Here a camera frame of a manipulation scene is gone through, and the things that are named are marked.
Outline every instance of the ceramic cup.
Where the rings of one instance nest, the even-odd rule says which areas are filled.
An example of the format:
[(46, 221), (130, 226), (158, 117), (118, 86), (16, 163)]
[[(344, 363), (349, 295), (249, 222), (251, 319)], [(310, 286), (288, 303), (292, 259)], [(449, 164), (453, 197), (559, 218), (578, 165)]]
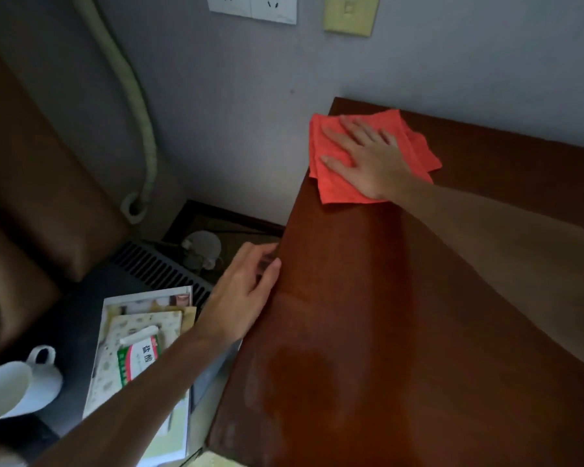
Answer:
[[(37, 363), (42, 351), (47, 360)], [(38, 345), (26, 362), (8, 362), (0, 366), (0, 419), (33, 413), (56, 398), (63, 376), (54, 365), (56, 351), (49, 345)]]

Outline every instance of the white wall socket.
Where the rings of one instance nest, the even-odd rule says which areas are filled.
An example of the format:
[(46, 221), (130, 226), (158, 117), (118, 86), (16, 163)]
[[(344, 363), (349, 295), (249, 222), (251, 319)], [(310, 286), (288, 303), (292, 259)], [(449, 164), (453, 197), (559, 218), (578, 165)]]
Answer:
[(210, 11), (251, 17), (251, 0), (208, 0)]
[(296, 0), (251, 0), (251, 16), (276, 23), (296, 24)]
[(296, 0), (208, 0), (210, 11), (296, 24)]

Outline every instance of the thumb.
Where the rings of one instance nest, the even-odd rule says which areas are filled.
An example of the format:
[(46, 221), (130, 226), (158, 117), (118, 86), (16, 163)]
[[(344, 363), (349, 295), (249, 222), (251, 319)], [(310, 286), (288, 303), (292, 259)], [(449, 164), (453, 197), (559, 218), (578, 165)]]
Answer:
[(279, 278), (279, 271), (281, 270), (281, 259), (276, 258), (264, 271), (262, 279), (257, 284), (255, 289), (251, 292), (251, 295), (260, 302), (260, 305), (264, 306), (270, 291), (273, 289), (277, 279)]
[(346, 167), (340, 160), (331, 156), (320, 156), (322, 162), (330, 168), (333, 172), (341, 175), (344, 180), (352, 183), (354, 180), (355, 169)]

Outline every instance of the brown wooden surface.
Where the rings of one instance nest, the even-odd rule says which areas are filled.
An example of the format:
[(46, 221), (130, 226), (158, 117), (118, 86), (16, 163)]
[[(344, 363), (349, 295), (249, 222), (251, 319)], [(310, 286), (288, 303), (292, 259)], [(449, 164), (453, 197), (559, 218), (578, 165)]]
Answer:
[[(331, 114), (383, 108), (336, 98)], [(437, 184), (584, 227), (584, 149), (403, 113)], [(584, 364), (397, 206), (305, 178), (207, 446), (241, 463), (584, 466)]]

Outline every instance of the beige wall switch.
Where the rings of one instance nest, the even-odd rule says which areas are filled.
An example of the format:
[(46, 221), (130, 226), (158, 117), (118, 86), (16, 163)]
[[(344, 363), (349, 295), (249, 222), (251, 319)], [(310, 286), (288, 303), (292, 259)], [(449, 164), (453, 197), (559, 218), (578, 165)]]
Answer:
[(379, 0), (324, 0), (324, 30), (370, 37)]

